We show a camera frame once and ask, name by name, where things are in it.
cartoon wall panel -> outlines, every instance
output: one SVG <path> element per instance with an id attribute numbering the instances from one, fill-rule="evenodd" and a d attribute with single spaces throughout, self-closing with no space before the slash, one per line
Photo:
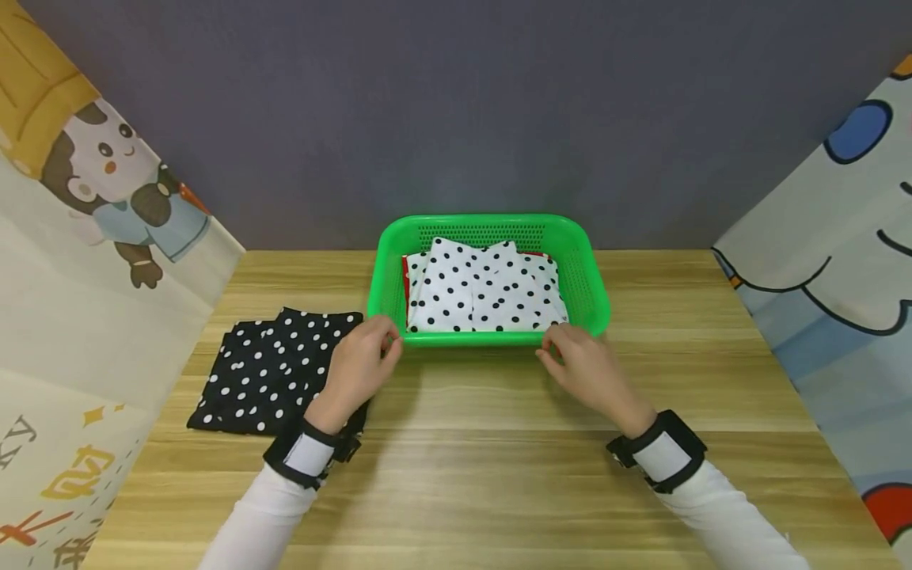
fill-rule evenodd
<path id="1" fill-rule="evenodd" d="M 912 568 L 912 55 L 715 249 Z"/>
<path id="2" fill-rule="evenodd" d="M 243 248 L 0 0 L 0 567 L 78 569 Z"/>

black polka dot cloth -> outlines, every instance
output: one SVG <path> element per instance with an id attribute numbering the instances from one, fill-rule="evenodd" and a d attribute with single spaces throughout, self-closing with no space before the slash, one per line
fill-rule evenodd
<path id="1" fill-rule="evenodd" d="M 272 321 L 239 322 L 225 334 L 209 381 L 187 420 L 195 430 L 276 435 L 319 397 L 333 348 L 360 313 L 327 315 L 284 308 Z M 344 429 L 364 429 L 367 404 Z"/>
<path id="2" fill-rule="evenodd" d="M 514 242 L 478 249 L 437 237 L 406 265 L 412 332 L 531 331 L 568 320 L 557 264 Z"/>

wrist strap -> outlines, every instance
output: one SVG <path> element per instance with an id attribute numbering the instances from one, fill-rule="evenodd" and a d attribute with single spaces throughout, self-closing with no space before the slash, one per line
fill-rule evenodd
<path id="1" fill-rule="evenodd" d="M 638 467 L 655 492 L 671 493 L 693 476 L 706 459 L 706 444 L 678 414 L 666 409 L 633 440 L 621 436 L 607 444 L 625 468 Z"/>

gray wall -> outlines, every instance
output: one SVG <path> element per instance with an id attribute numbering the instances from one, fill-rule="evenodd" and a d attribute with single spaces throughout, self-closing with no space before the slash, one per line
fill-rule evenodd
<path id="1" fill-rule="evenodd" d="M 485 211 L 707 247 L 912 44 L 907 0 L 22 4 L 248 248 Z"/>

person's left hand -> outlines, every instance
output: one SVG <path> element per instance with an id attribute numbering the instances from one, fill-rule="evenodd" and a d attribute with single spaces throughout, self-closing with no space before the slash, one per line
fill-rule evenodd
<path id="1" fill-rule="evenodd" d="M 333 350 L 326 387 L 310 402 L 304 419 L 324 433 L 337 434 L 389 380 L 401 356 L 402 338 L 388 316 L 373 316 L 356 326 Z"/>

